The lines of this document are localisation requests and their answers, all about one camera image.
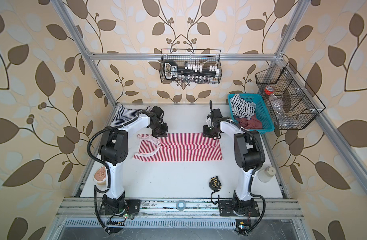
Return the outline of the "red white striped tank top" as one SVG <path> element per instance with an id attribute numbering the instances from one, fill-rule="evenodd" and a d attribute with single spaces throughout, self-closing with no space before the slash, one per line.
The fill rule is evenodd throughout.
<path id="1" fill-rule="evenodd" d="M 172 133 L 166 138 L 152 135 L 137 136 L 140 147 L 133 159 L 143 162 L 198 162 L 223 159 L 219 140 L 203 137 L 201 133 Z"/>

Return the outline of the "blue white striped tank top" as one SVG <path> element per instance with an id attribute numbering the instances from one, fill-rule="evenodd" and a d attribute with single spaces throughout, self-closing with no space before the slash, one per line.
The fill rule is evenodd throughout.
<path id="1" fill-rule="evenodd" d="M 124 105 L 120 105 L 116 110 L 116 113 L 111 121 L 110 126 L 119 126 L 135 119 L 138 114 L 143 110 L 151 110 L 151 106 L 147 106 L 145 109 L 128 109 Z"/>

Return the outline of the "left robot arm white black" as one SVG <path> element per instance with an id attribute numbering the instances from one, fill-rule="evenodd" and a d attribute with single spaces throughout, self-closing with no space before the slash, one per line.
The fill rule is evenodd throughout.
<path id="1" fill-rule="evenodd" d="M 164 111 L 158 107 L 143 110 L 119 107 L 111 124 L 98 131 L 87 144 L 87 154 L 102 164 L 106 173 L 106 189 L 94 186 L 94 196 L 102 194 L 101 207 L 105 214 L 123 215 L 138 212 L 139 200 L 125 200 L 122 184 L 123 162 L 128 156 L 129 137 L 143 128 L 151 129 L 154 138 L 167 137 L 167 123 L 163 121 Z"/>

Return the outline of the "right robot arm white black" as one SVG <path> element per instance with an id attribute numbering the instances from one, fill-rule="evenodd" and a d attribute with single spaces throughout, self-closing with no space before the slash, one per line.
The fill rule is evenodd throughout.
<path id="1" fill-rule="evenodd" d="M 203 136 L 219 140 L 222 134 L 228 135 L 234 144 L 234 158 L 241 169 L 238 184 L 231 200 L 211 200 L 217 205 L 223 217 L 261 217 L 265 208 L 260 210 L 256 198 L 265 201 L 261 195 L 252 193 L 255 173 L 263 166 L 266 156 L 258 131 L 248 131 L 240 127 L 231 118 L 224 117 L 220 109 L 213 108 L 210 101 L 210 114 L 207 124 L 203 126 Z"/>

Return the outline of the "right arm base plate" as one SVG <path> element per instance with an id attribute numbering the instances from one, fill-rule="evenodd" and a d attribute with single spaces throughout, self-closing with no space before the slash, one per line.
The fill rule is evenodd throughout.
<path id="1" fill-rule="evenodd" d="M 222 217 L 259 217 L 260 209 L 258 203 L 251 199 L 249 201 L 219 201 L 218 207 Z"/>

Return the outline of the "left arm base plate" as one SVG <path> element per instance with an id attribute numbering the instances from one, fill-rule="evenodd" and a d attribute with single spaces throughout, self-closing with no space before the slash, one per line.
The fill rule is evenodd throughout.
<path id="1" fill-rule="evenodd" d="M 123 216 L 137 215 L 140 210 L 141 200 L 126 200 L 126 199 L 102 199 L 99 213 L 105 216 L 118 215 Z"/>

